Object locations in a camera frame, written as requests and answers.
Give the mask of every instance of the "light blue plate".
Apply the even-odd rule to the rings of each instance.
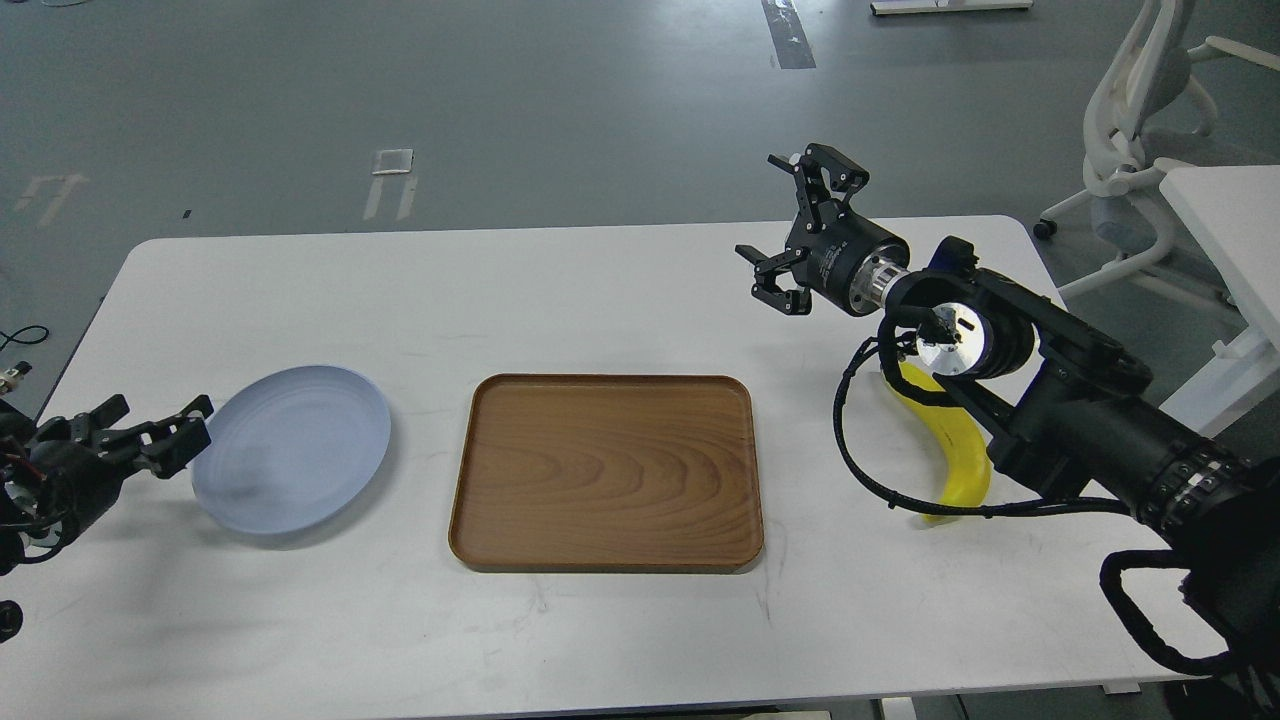
[[[209,419],[212,443],[192,464],[196,501],[225,528],[301,530],[343,509],[390,442],[387,398],[367,378],[329,365],[268,375]]]

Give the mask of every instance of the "table leg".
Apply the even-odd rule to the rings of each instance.
[[[915,720],[915,705],[909,697],[886,697],[876,702],[884,720]]]
[[[1190,429],[1213,437],[1280,388],[1280,352],[1254,327],[1230,345],[1213,345],[1215,357],[1160,409]]]

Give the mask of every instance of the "chair wheel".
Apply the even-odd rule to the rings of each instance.
[[[1055,223],[1053,220],[1042,219],[1041,222],[1036,223],[1036,227],[1032,228],[1032,234],[1036,236],[1036,240],[1048,240],[1053,237],[1053,233],[1056,232],[1057,232],[1057,223]]]

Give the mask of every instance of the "white desk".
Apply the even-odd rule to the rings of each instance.
[[[1215,436],[1280,388],[1280,165],[1180,168],[1160,191],[1249,323],[1161,405]]]
[[[1039,292],[1007,218],[884,220],[916,265],[947,233]],[[196,506],[187,474],[138,477],[74,546],[0,594],[13,717],[417,717],[741,705],[1169,678],[1097,588],[1114,550],[1158,547],[1120,516],[920,529],[861,489],[831,437],[840,372],[876,318],[750,297],[748,242],[788,223],[157,240],[129,255],[50,413],[123,392],[163,416],[308,363],[385,392],[392,448],[316,532],[253,546]],[[737,575],[479,574],[445,534],[471,392],[500,372],[716,373],[751,392],[767,525]],[[1025,383],[1025,373],[1005,383]],[[876,382],[851,450],[900,487],[941,454]],[[992,500],[1027,497],[1010,482]],[[1164,583],[1152,615],[1189,652],[1212,634]],[[1155,585],[1138,585],[1142,597]]]

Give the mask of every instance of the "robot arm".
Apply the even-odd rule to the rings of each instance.
[[[1125,628],[1157,662],[1193,675],[1240,664],[1280,671],[1280,459],[1252,466],[1143,401],[1151,370],[1140,360],[1047,299],[979,268],[968,242],[948,237],[925,269],[908,270],[906,243],[850,209],[849,195],[867,173],[833,149],[810,145],[791,163],[771,163],[796,178],[800,211],[782,254],[737,247],[755,268],[755,297],[806,314],[815,290],[850,315],[883,310],[878,356],[895,389],[923,404],[963,406],[992,434],[987,452],[996,470],[1046,501],[1083,503],[1079,495],[1094,479],[1158,533],[1170,550],[1114,553],[1101,575]],[[822,173],[847,195],[832,197]],[[777,286],[786,272],[797,288]],[[900,329],[911,342],[895,338]],[[983,387],[980,380],[1023,366],[1037,336],[1043,360],[1015,405]],[[906,383],[897,370],[902,351],[919,355],[945,392]],[[837,396],[837,428],[840,406]],[[864,474],[859,479],[905,505],[904,496]],[[1102,505],[1114,501],[1096,502],[1093,509],[1114,509]],[[938,514],[936,507],[927,511]],[[1123,589],[1121,573],[1134,568],[1189,570],[1184,600],[1229,651],[1193,660],[1165,644]]]
[[[19,363],[0,374],[0,395],[29,370]],[[212,411],[202,395],[172,418],[110,429],[129,413],[124,396],[114,395],[88,413],[37,428],[0,401],[0,575],[61,552],[115,505],[129,475],[148,470],[170,478],[186,468],[209,446],[205,418]],[[0,602],[0,642],[20,626],[18,605]]]

